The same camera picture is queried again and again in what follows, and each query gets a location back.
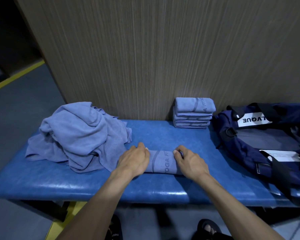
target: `blue leather bench cushion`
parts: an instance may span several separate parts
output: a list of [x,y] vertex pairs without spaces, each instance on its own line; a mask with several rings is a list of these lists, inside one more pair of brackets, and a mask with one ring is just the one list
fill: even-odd
[[[260,181],[242,166],[229,159],[216,134],[209,129],[174,128],[171,121],[126,120],[132,128],[132,143],[142,141],[150,150],[172,151],[182,144],[198,153],[210,173],[234,197],[246,206],[294,206],[279,190]],[[88,201],[106,179],[107,170],[75,173],[55,162],[27,161],[27,144],[0,172],[0,198],[24,200]],[[210,204],[207,195],[183,176],[144,173],[125,189],[121,201],[131,203]]]

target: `blue towel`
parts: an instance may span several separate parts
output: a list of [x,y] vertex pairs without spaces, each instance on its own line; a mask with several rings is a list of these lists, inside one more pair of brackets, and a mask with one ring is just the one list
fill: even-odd
[[173,153],[168,151],[151,151],[146,173],[182,174]]
[[216,111],[214,102],[205,97],[176,97],[177,116],[207,116]]
[[175,121],[191,121],[191,122],[193,122],[193,121],[196,121],[196,122],[198,122],[198,121],[209,121],[209,120],[212,120],[212,116],[211,115],[202,115],[202,116],[194,116],[194,115],[192,115],[192,116],[186,116],[186,115],[184,115],[184,116],[177,116],[177,114],[176,114],[176,107],[175,106],[173,106],[173,119],[175,120]]
[[175,121],[173,119],[173,125],[176,128],[194,128],[194,129],[206,129],[208,125],[210,125],[210,121],[196,121],[193,123],[183,123],[179,121]]
[[66,104],[44,119],[40,134],[28,140],[27,159],[67,162],[77,173],[114,170],[132,130],[91,104]]

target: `white label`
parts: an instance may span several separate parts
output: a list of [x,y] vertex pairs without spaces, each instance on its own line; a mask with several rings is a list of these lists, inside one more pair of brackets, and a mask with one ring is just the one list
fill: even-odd
[[244,116],[238,120],[238,127],[264,125],[270,123],[272,123],[272,121],[268,121],[262,112],[245,113]]
[[292,151],[259,150],[270,154],[279,162],[300,162],[299,154]]

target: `rolled towel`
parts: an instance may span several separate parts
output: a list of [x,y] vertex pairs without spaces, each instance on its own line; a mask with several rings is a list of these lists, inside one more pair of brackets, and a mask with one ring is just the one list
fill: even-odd
[[202,116],[177,116],[176,107],[173,107],[173,118],[176,121],[185,121],[185,122],[198,122],[198,121],[209,121],[212,120],[211,115],[202,115]]
[[173,153],[169,151],[151,151],[146,173],[182,174]]
[[214,102],[206,97],[176,97],[177,116],[208,116],[216,111]]
[[210,121],[200,121],[194,123],[183,123],[176,120],[173,120],[173,125],[176,128],[195,128],[195,129],[206,129],[210,125]]

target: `yellow floor stripe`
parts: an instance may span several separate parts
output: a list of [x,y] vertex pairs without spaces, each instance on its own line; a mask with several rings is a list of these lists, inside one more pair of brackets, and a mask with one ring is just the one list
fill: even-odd
[[37,62],[36,64],[33,64],[32,66],[29,66],[28,68],[14,74],[13,76],[7,78],[6,80],[0,82],[0,88],[4,87],[5,85],[13,82],[14,80],[18,79],[19,77],[27,74],[28,72],[31,72],[33,69],[36,69],[37,67],[44,64],[44,60]]
[[52,222],[50,230],[45,240],[55,240],[57,236],[62,232],[65,226],[72,220],[72,218],[81,210],[86,202],[70,202],[68,206],[68,214],[64,222]]

